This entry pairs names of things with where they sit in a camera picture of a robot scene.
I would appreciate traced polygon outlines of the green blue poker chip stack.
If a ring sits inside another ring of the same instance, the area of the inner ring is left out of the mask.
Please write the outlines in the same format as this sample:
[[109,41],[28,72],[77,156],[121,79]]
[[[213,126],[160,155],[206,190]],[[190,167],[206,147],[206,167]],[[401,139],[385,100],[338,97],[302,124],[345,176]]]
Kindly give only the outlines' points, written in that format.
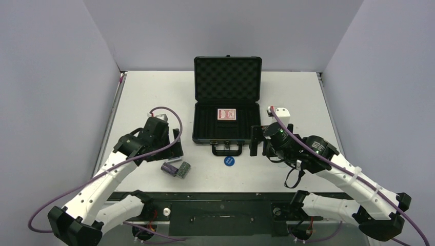
[[176,173],[176,177],[178,177],[180,179],[185,179],[190,170],[191,170],[191,165],[188,162],[184,161],[184,162],[182,162],[182,164],[178,168],[178,171]]

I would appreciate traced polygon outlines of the red playing card deck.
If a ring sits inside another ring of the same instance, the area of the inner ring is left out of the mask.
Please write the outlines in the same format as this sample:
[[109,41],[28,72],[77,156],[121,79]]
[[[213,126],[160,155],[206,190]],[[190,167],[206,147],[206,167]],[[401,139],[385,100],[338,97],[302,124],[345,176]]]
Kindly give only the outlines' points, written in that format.
[[236,109],[217,109],[217,120],[235,121]]

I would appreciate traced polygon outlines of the black foam-lined carry case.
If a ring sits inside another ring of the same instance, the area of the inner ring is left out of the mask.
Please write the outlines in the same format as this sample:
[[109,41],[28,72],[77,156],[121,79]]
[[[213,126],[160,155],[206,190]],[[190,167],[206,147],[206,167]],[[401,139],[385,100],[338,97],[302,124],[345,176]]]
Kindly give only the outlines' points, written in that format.
[[[215,156],[239,156],[261,125],[262,59],[258,56],[197,56],[194,62],[192,140]],[[217,109],[236,109],[235,121],[217,120]]]

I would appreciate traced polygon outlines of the blue playing card deck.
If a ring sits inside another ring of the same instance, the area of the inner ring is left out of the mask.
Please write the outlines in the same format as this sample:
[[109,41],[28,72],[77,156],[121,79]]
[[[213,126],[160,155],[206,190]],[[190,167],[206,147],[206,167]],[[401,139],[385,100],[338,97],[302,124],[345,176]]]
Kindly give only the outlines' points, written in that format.
[[182,159],[183,159],[182,156],[180,156],[180,157],[174,157],[174,158],[168,159],[168,162],[177,162],[177,161],[181,161]]

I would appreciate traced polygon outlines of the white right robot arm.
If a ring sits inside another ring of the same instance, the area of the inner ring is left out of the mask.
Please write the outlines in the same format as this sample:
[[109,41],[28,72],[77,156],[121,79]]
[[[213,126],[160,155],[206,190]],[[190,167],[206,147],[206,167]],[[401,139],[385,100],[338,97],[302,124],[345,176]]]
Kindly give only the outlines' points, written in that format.
[[292,124],[284,130],[274,122],[268,126],[252,126],[250,156],[257,155],[260,142],[263,155],[271,162],[283,162],[298,171],[296,188],[305,173],[321,177],[347,194],[349,199],[331,198],[298,190],[289,205],[296,219],[322,217],[352,224],[366,236],[389,241],[401,234],[405,219],[397,211],[409,209],[411,197],[382,188],[350,164],[337,148],[325,139],[311,135],[292,135]]

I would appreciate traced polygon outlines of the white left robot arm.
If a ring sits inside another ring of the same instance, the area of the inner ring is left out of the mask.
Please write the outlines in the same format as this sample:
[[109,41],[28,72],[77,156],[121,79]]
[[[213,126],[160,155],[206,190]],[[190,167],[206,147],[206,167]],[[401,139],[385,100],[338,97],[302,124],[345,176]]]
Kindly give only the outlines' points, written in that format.
[[166,114],[150,115],[142,128],[122,136],[97,174],[63,207],[54,206],[48,219],[55,237],[66,245],[98,245],[103,235],[124,221],[152,216],[150,198],[141,191],[129,192],[111,206],[103,207],[122,181],[144,162],[183,155],[179,129],[169,141]]

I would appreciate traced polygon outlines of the black robot base mount plate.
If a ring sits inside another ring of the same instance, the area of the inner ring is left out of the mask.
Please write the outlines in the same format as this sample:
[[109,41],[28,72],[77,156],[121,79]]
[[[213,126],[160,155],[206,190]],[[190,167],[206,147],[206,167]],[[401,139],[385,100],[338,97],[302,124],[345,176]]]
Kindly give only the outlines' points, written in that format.
[[140,192],[144,210],[130,222],[168,226],[170,236],[288,236],[312,229],[321,237],[339,228],[290,207],[294,193]]

